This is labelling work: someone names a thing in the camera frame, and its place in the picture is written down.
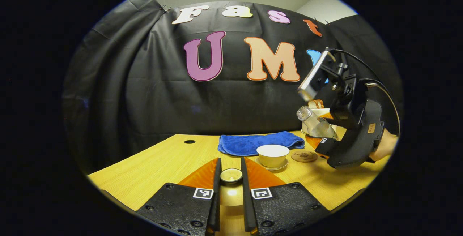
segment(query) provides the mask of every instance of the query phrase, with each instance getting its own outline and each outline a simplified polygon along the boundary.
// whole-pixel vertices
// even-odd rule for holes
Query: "teacup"
[[[289,149],[280,145],[263,145],[257,148],[259,160],[266,167],[278,167],[286,159]]]

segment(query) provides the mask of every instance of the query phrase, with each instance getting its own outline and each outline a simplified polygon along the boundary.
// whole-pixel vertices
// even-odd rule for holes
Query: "purple letter u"
[[[187,71],[188,75],[195,81],[210,81],[217,77],[222,71],[223,55],[222,55],[222,38],[225,32],[213,32],[205,39],[211,43],[211,66],[203,69],[199,65],[198,47],[201,44],[201,39],[195,39],[187,42],[183,48],[187,52]]]

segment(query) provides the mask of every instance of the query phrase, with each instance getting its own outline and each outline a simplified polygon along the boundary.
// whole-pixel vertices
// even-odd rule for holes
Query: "blue towel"
[[[249,136],[227,136],[223,134],[218,140],[218,150],[234,156],[259,155],[257,148],[263,145],[280,145],[289,149],[303,149],[305,141],[287,131]]]

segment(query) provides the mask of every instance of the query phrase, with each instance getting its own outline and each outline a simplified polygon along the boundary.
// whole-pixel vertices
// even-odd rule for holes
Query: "wooden table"
[[[301,131],[293,134],[304,138]],[[345,129],[338,127],[342,137]],[[215,157],[222,159],[222,169],[240,169],[240,157],[218,151],[219,136],[176,134],[158,144],[88,175],[100,189],[133,210],[138,210],[167,182],[178,183]],[[186,140],[195,140],[186,144]],[[291,158],[295,151],[314,149],[306,143],[304,149],[291,149],[286,158],[289,164],[273,173],[286,183],[300,182],[327,209],[332,210],[366,188],[383,169],[389,157],[376,163],[365,162],[359,167],[336,170],[318,157],[314,162],[301,163]],[[249,235],[244,231],[242,186],[221,187],[220,232],[217,236]]]

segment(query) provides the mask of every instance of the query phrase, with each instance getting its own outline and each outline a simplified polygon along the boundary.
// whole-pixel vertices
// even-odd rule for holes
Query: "white wall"
[[[344,17],[357,15],[357,12],[340,0],[310,0],[296,12],[316,18],[324,24],[326,21],[333,22]]]

